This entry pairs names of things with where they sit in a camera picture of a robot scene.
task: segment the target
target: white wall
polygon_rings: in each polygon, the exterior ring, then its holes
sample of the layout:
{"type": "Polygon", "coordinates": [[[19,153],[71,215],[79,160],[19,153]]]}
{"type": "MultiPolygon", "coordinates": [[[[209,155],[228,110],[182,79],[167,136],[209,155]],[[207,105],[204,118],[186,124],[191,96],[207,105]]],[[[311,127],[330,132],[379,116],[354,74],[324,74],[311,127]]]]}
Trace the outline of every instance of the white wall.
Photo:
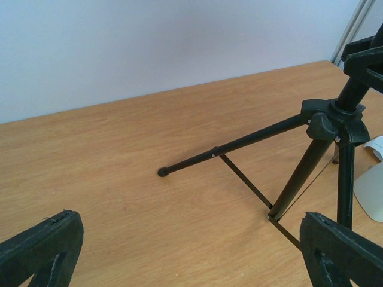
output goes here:
{"type": "Polygon", "coordinates": [[[0,1],[0,123],[329,59],[357,3],[0,1]]]}
{"type": "Polygon", "coordinates": [[[376,0],[355,36],[355,41],[374,36],[383,23],[383,0],[376,0]]]}

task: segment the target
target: tripod brace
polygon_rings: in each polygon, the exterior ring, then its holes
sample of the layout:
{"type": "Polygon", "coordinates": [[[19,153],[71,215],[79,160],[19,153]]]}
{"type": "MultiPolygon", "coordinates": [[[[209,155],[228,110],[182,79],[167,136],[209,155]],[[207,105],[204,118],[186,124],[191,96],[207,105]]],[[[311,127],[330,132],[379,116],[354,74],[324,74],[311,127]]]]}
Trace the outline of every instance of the tripod brace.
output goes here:
{"type": "Polygon", "coordinates": [[[344,73],[349,75],[350,79],[337,99],[304,100],[300,114],[163,167],[158,170],[158,175],[164,177],[177,170],[220,157],[270,209],[270,222],[300,249],[299,241],[279,223],[279,220],[334,141],[339,148],[337,222],[351,229],[355,147],[370,140],[368,130],[361,120],[364,106],[360,102],[370,87],[383,93],[383,25],[374,37],[346,45],[342,60],[345,62],[344,73]],[[304,124],[308,125],[306,133],[312,142],[275,204],[272,204],[226,154],[304,124]]]}

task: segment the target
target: wood grain surface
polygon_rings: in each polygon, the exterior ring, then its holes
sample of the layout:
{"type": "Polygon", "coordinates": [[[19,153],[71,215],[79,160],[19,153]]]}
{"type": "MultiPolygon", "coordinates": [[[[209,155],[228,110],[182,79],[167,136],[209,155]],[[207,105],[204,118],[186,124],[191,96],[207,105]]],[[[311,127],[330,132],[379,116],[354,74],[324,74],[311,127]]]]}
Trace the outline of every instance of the wood grain surface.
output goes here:
{"type": "MultiPolygon", "coordinates": [[[[156,172],[298,114],[303,99],[336,97],[347,78],[317,62],[0,125],[0,241],[70,209],[84,224],[73,287],[310,286],[301,253],[219,158],[156,172]]],[[[370,91],[363,104],[371,136],[383,135],[383,97],[370,91]]],[[[274,202],[305,129],[228,156],[274,202]]],[[[376,163],[357,148],[355,176],[376,163]]],[[[335,219],[336,179],[331,164],[281,223],[297,236],[306,211],[335,219]]],[[[357,200],[354,230],[383,244],[357,200]]]]}

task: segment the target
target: black clamp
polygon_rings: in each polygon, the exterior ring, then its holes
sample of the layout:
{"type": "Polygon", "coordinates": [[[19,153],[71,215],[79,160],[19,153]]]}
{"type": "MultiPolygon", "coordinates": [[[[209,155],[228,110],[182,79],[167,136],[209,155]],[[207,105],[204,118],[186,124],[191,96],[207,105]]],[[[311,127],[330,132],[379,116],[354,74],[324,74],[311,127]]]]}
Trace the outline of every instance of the black clamp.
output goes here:
{"type": "Polygon", "coordinates": [[[311,99],[302,102],[300,115],[309,127],[307,135],[312,139],[335,140],[338,147],[348,144],[361,145],[370,140],[367,127],[362,122],[363,105],[348,112],[336,106],[335,99],[311,99]]]}

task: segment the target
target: white paper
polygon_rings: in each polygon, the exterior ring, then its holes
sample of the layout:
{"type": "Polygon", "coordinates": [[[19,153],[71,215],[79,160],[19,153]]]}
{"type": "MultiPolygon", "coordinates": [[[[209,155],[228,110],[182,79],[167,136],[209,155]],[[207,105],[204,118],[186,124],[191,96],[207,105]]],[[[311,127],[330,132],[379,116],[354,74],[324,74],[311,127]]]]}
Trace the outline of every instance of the white paper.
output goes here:
{"type": "Polygon", "coordinates": [[[365,148],[372,148],[373,153],[380,161],[383,161],[383,136],[378,136],[369,142],[366,142],[363,146],[365,148]]]}

